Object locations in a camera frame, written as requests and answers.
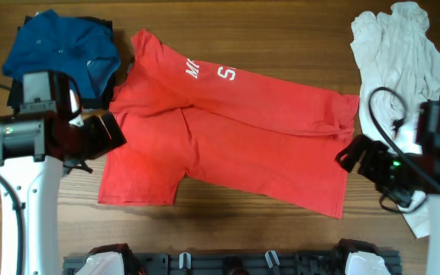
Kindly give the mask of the red printed t-shirt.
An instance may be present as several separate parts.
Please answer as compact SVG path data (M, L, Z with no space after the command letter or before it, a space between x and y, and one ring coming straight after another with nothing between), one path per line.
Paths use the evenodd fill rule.
M148 31L109 106L126 142L108 154L99 202L171 205L189 176L340 218L359 98L191 60Z

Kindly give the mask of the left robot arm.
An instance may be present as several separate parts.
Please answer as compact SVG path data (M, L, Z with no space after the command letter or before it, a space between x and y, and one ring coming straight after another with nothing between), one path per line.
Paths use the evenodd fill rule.
M74 79L24 74L23 102L0 117L3 274L59 274L57 200L65 163L84 164L125 144L114 115L81 114Z

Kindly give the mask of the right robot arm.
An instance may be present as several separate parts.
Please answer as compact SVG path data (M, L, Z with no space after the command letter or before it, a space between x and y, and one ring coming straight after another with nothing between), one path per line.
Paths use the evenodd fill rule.
M421 105L416 130L420 154L389 152L387 145L361 134L335 157L346 171L375 184L382 199L409 208L416 191L425 193L429 211L429 251L426 272L440 274L440 101Z

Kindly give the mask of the black folded garment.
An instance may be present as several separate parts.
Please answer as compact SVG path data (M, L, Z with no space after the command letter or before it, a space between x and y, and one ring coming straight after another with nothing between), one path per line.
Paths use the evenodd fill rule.
M113 33L112 21L105 19L94 18L91 16L79 17L86 21L91 21L99 24ZM110 40L113 41L113 34L111 34ZM83 99L82 105L86 109L108 109L110 101L113 96L113 89L116 84L116 73L113 73L107 81L106 87L98 98ZM17 111L20 104L23 102L23 84L16 79L12 80L11 87L9 89L9 95L7 99L7 106Z

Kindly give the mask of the white crumpled t-shirt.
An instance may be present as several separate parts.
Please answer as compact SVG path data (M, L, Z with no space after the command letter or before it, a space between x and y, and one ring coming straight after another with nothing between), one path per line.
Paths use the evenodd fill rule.
M425 35L429 18L417 3L397 2L391 11L365 11L351 24L351 49L361 74L361 129L381 140L371 121L376 118L402 152L420 154L418 110L440 97L440 53Z

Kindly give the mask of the blue polo shirt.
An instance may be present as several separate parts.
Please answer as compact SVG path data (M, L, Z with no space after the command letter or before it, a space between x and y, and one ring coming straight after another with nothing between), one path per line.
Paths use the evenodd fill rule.
M41 12L17 32L2 73L21 81L26 73L60 71L76 81L84 99L97 99L121 65L112 36L93 21Z

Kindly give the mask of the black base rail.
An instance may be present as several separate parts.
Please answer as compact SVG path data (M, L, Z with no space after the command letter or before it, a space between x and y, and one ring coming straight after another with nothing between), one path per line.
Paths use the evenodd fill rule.
M309 274L342 274L343 267L331 266L330 251L299 251L291 254L278 254L280 274L309 275ZM144 266L145 273L151 275L185 275L180 268L180 256L166 253L141 253L135 257ZM383 251L381 257L392 275L402 275L399 251ZM233 263L242 263L252 275L270 275L273 271L268 267L263 254L194 254L192 256L189 274L192 275L222 275Z

